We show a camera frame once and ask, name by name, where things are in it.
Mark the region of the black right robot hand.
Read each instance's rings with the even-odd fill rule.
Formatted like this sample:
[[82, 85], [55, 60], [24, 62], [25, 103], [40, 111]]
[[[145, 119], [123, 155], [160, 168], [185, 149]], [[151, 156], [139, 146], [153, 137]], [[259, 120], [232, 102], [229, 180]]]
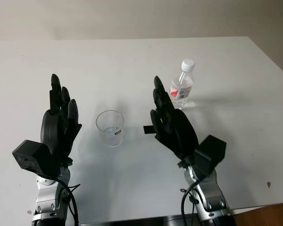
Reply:
[[153, 99], [156, 109], [150, 111], [155, 139], [171, 150], [180, 160], [193, 161], [199, 146], [196, 132], [187, 116], [173, 106], [158, 76], [154, 78]]

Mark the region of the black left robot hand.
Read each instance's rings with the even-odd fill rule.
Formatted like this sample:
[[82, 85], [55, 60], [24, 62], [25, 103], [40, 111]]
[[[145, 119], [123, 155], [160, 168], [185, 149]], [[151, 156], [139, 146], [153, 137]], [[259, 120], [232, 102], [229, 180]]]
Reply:
[[73, 164], [69, 157], [74, 140], [82, 124], [78, 122], [78, 108], [66, 87], [60, 85], [56, 74], [51, 76], [50, 109], [43, 116], [41, 142], [59, 165]]

